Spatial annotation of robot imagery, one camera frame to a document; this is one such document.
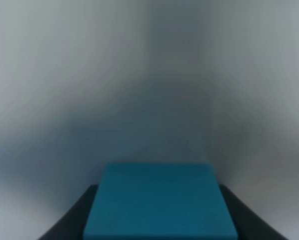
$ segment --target blue cube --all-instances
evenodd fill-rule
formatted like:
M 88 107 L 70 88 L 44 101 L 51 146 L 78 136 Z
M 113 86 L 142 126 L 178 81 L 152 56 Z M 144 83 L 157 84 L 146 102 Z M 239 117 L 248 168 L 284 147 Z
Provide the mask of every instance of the blue cube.
M 212 167 L 111 163 L 94 199 L 84 240 L 237 240 Z

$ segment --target gray wall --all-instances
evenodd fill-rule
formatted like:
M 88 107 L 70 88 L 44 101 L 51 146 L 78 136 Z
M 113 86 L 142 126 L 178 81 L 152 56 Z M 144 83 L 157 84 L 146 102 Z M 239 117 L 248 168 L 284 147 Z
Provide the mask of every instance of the gray wall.
M 299 0 L 0 1 L 0 239 L 126 159 L 209 160 L 299 240 Z

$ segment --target blue block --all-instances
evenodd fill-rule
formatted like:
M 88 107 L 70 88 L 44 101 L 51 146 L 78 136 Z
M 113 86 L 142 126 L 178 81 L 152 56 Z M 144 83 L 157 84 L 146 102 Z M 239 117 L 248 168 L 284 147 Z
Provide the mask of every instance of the blue block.
M 212 167 L 111 163 L 105 168 L 84 240 L 237 240 Z

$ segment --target black edge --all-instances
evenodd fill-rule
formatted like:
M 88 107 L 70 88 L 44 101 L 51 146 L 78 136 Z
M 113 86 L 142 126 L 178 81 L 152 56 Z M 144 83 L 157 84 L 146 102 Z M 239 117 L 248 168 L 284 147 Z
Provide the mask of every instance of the black edge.
M 98 186 L 90 186 L 75 205 L 39 240 L 82 240 Z
M 219 185 L 240 240 L 287 240 L 250 210 L 226 186 Z

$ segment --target teal box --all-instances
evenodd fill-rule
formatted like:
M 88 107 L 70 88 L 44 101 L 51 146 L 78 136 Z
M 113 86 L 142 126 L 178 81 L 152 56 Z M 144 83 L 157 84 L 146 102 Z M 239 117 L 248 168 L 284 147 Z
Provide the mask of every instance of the teal box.
M 208 164 L 111 163 L 84 240 L 237 240 Z

